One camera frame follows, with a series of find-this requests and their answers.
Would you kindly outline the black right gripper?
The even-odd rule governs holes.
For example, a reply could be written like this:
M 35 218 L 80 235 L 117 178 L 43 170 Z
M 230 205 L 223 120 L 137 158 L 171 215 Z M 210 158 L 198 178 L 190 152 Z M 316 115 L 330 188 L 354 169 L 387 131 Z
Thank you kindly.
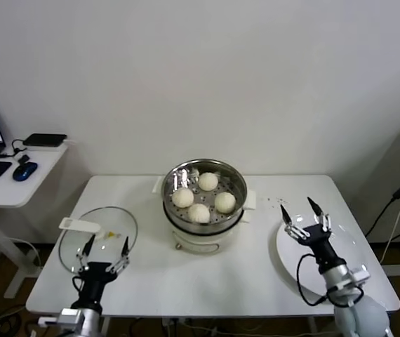
M 310 197 L 307 198 L 314 212 L 314 218 L 318 224 L 308 226 L 304 229 L 293 224 L 291 217 L 283 205 L 281 215 L 285 225 L 285 232 L 300 245 L 309 247 L 319 266 L 319 271 L 329 271 L 340 265 L 345 265 L 346 260 L 339 257 L 329 242 L 331 236 L 331 217 L 324 213 L 322 208 Z

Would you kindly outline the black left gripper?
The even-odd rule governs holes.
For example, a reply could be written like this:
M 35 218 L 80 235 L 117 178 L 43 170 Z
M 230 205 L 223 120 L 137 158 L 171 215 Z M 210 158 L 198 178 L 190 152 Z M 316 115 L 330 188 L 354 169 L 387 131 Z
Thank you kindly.
M 92 234 L 83 249 L 76 254 L 78 265 L 74 271 L 79 274 L 72 278 L 72 285 L 76 289 L 78 298 L 72 306 L 100 306 L 105 286 L 115 281 L 117 274 L 120 274 L 129 264 L 129 237 L 124 241 L 119 258 L 113 263 L 88 263 L 94 241 L 95 235 Z

